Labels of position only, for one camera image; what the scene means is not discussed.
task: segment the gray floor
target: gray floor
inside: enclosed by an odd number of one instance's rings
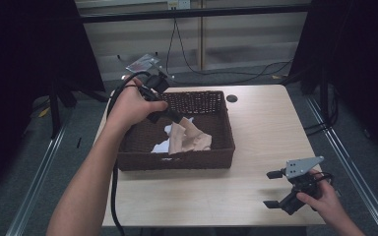
[[[269,72],[276,71],[282,65],[268,68]],[[229,71],[260,73],[264,68],[239,68]],[[276,74],[288,72],[288,67]],[[277,84],[280,80],[270,76],[251,79],[252,76],[221,74],[213,76],[199,76],[194,73],[175,75],[172,86],[189,86],[191,84],[214,85],[228,84],[235,81],[245,81],[238,85],[269,85]],[[107,90],[116,87],[116,82],[106,82]],[[286,87],[304,127],[316,124],[307,97],[303,96],[299,84]],[[79,102],[72,110],[72,116],[65,122],[67,128],[59,150],[45,178],[40,194],[25,228],[24,235],[43,235],[48,219],[57,204],[58,199],[67,186],[69,180],[83,161],[94,141],[97,125],[102,116],[105,104],[94,101],[82,94],[76,94]],[[49,115],[38,118],[35,112],[31,115],[31,123],[26,130],[23,143],[19,148],[10,168],[0,180],[0,235],[5,235],[30,187],[42,157],[48,147],[51,136],[51,120]],[[62,115],[68,111],[62,108]],[[378,198],[378,144],[368,139],[363,130],[364,126],[353,116],[352,112],[340,100],[340,116],[334,126],[355,165],[363,175],[365,181]],[[378,235],[378,225],[373,219],[366,204],[354,188],[347,173],[342,167],[336,153],[329,144],[324,133],[310,136],[309,141],[316,155],[324,155],[326,160],[321,164],[324,171],[336,176],[335,187],[342,193],[341,201],[346,211],[357,225],[367,235]],[[161,229],[126,228],[128,235],[149,235],[160,233]],[[168,228],[163,229],[163,235],[334,235],[327,226],[312,227],[281,227],[281,228]],[[103,228],[102,235],[117,235],[114,228]]]

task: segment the wooden table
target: wooden table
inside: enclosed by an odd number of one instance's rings
[[[119,222],[137,227],[324,224],[309,206],[288,215],[263,204],[281,201],[291,190],[286,178],[270,180],[267,172],[285,168],[287,160],[314,156],[286,89],[239,86],[167,91],[199,90],[222,90],[225,96],[238,97],[226,103],[235,140],[231,168],[119,171]],[[109,201],[103,226],[114,225]]]

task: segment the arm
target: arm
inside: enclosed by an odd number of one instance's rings
[[[130,82],[134,83],[141,84],[138,80]],[[47,235],[99,233],[112,168],[125,133],[148,114],[162,111],[166,107],[164,101],[145,101],[136,88],[129,87],[121,92],[94,146],[53,212]]]
[[[304,193],[297,193],[296,197],[315,208],[324,221],[340,235],[364,235],[344,210],[333,186],[326,180],[322,180],[318,184],[321,191],[321,198],[318,200]]]

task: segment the wicker basket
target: wicker basket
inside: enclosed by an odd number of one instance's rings
[[[222,91],[166,92],[160,98],[185,117],[194,117],[193,123],[213,137],[211,150],[172,155],[151,153],[156,144],[168,139],[164,127],[171,121],[160,118],[153,124],[146,119],[125,136],[118,152],[120,170],[220,169],[231,166],[235,144]]]

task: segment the hand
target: hand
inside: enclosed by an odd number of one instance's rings
[[[109,114],[106,125],[116,127],[126,127],[129,129],[132,125],[143,121],[150,113],[162,111],[167,108],[165,101],[145,101],[137,88],[141,86],[138,79],[133,79],[127,84],[127,87],[118,96],[112,110]]]
[[[317,178],[322,177],[317,170],[313,169],[309,172],[315,174]],[[321,180],[318,182],[318,187],[321,196],[318,200],[305,193],[297,193],[296,197],[315,208],[324,221],[336,229],[340,235],[363,235],[344,210],[333,186],[326,180]]]

